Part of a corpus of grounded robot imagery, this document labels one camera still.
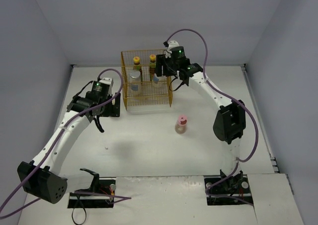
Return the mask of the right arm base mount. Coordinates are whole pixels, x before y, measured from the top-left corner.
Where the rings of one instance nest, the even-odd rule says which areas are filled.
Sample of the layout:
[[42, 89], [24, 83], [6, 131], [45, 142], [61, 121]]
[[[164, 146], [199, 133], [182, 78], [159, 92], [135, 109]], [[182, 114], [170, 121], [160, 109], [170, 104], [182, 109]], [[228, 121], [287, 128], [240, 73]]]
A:
[[247, 175], [240, 170], [235, 176], [213, 186], [206, 195], [206, 202], [208, 206], [253, 206]]

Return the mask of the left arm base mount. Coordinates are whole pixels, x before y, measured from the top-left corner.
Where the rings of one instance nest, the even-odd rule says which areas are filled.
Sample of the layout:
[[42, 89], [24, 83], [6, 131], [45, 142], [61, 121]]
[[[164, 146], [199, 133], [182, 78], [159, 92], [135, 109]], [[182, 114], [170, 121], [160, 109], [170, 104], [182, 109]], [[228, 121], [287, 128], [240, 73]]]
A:
[[80, 189], [80, 191], [92, 192], [95, 194], [98, 193], [102, 194], [103, 196], [70, 193], [68, 209], [113, 208], [114, 198], [110, 198], [107, 195], [115, 195], [116, 180], [114, 178], [100, 178], [98, 173], [86, 168], [81, 168], [80, 171], [85, 171], [86, 173], [89, 173], [92, 176], [92, 182], [90, 183], [90, 187], [86, 189]]

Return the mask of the pink lid spice jar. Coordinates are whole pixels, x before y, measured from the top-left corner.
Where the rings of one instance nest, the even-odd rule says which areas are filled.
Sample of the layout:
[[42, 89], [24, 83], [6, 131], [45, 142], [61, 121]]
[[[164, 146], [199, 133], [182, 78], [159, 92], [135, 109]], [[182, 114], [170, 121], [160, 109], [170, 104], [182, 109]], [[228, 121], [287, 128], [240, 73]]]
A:
[[186, 115], [179, 115], [176, 124], [175, 124], [175, 131], [178, 134], [183, 134], [187, 130], [187, 116]]

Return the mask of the yellow cap sauce bottle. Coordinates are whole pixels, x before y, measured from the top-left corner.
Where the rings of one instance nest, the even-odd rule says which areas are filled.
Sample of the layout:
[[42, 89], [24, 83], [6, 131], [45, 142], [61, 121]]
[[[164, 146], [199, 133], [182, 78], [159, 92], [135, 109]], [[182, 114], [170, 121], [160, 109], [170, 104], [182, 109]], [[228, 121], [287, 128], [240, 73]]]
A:
[[134, 61], [134, 70], [140, 72], [141, 81], [143, 81], [143, 71], [142, 71], [142, 67], [141, 67], [140, 58], [138, 56], [135, 56], [133, 58], [133, 61]]
[[149, 58], [150, 58], [149, 74], [150, 74], [150, 81], [152, 81], [154, 79], [155, 70], [156, 70], [156, 55], [151, 54]]

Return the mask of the silver lid white shaker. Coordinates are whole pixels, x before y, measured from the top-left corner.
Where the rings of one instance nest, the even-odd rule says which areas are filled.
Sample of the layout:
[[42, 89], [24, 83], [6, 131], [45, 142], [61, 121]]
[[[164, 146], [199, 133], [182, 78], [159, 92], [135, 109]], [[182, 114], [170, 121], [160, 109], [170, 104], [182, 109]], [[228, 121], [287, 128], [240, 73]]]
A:
[[138, 70], [132, 70], [129, 73], [129, 88], [131, 94], [136, 97], [141, 94], [141, 73]]

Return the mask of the white shaker blue label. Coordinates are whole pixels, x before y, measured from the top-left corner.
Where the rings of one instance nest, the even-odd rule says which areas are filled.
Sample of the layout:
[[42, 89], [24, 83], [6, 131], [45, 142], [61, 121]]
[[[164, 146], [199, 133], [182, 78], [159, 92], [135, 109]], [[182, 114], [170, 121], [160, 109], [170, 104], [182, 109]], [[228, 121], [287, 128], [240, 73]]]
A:
[[155, 89], [161, 89], [164, 85], [164, 76], [158, 76], [157, 74], [154, 74], [153, 79], [152, 79], [152, 86]]

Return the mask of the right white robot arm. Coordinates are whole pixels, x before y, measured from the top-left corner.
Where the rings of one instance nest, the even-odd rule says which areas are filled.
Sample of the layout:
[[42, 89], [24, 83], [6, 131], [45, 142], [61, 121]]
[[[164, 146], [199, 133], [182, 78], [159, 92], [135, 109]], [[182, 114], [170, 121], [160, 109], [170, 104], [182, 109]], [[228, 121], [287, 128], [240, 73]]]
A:
[[232, 191], [238, 185], [235, 174], [239, 170], [239, 145], [246, 128], [245, 112], [233, 100], [221, 95], [219, 88], [204, 75], [203, 68], [191, 63], [186, 57], [184, 47], [171, 40], [162, 54], [156, 55], [158, 76], [174, 76], [181, 80], [179, 86], [186, 85], [200, 94], [213, 107], [216, 117], [213, 132], [222, 143], [222, 165], [220, 186], [225, 191]]

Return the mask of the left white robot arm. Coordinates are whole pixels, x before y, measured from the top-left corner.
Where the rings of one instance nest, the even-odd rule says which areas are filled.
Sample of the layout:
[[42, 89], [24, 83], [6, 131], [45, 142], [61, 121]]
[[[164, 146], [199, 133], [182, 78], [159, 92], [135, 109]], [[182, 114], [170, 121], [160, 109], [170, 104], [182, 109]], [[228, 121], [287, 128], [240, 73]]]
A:
[[63, 175], [62, 165], [80, 134], [95, 122], [100, 128], [101, 117], [119, 117], [120, 97], [112, 93], [113, 79], [91, 81], [92, 88], [84, 97], [72, 97], [53, 136], [31, 162], [17, 168], [23, 190], [37, 198], [56, 204], [66, 193], [83, 190], [93, 195], [99, 190], [98, 174], [81, 168], [76, 175]]

